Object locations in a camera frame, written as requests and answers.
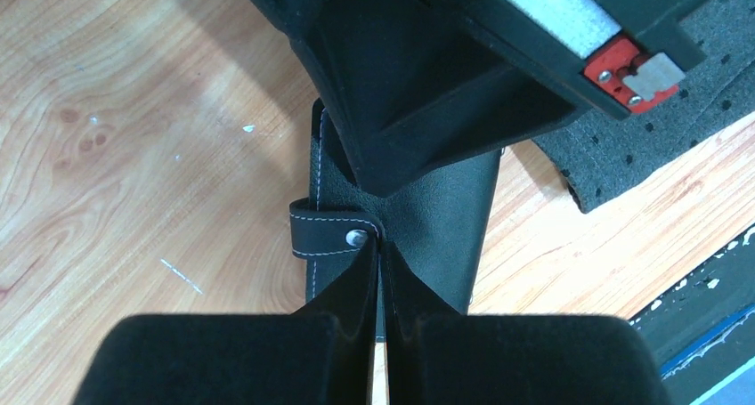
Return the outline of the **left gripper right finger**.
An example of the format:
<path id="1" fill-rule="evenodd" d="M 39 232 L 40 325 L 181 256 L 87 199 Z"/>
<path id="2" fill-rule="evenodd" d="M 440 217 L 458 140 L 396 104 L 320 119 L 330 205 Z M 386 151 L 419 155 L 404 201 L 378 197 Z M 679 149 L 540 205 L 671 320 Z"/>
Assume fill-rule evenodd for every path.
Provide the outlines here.
<path id="1" fill-rule="evenodd" d="M 626 320 L 464 315 L 396 246 L 380 256 L 392 404 L 668 404 L 654 359 Z"/>

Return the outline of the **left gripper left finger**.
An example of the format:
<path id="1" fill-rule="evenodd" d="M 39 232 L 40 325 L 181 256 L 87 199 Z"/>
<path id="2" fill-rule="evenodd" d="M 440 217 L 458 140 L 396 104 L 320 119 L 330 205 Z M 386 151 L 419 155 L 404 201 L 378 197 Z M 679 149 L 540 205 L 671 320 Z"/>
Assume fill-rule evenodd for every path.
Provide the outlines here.
<path id="1" fill-rule="evenodd" d="M 103 339 L 77 404 L 368 404 L 378 244 L 290 314 L 143 314 Z"/>

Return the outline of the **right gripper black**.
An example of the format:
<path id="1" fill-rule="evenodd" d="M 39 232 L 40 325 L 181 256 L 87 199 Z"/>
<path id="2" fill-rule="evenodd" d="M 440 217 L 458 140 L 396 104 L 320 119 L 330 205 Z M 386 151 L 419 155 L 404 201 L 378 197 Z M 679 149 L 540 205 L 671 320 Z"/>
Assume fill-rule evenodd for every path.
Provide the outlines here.
<path id="1" fill-rule="evenodd" d="M 250 0 L 312 79 L 362 190 L 678 93 L 710 0 Z"/>

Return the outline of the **black leather card holder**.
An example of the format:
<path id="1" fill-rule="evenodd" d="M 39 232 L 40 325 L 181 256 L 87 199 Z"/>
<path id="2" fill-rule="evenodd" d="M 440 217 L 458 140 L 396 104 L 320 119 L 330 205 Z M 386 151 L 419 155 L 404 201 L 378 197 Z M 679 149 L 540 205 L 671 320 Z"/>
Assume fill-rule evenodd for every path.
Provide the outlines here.
<path id="1" fill-rule="evenodd" d="M 292 253 L 313 300 L 367 238 L 393 242 L 412 272 L 456 311 L 469 309 L 499 173 L 498 150 L 441 167 L 388 198 L 356 187 L 320 99 L 312 111 L 306 198 L 289 207 Z"/>

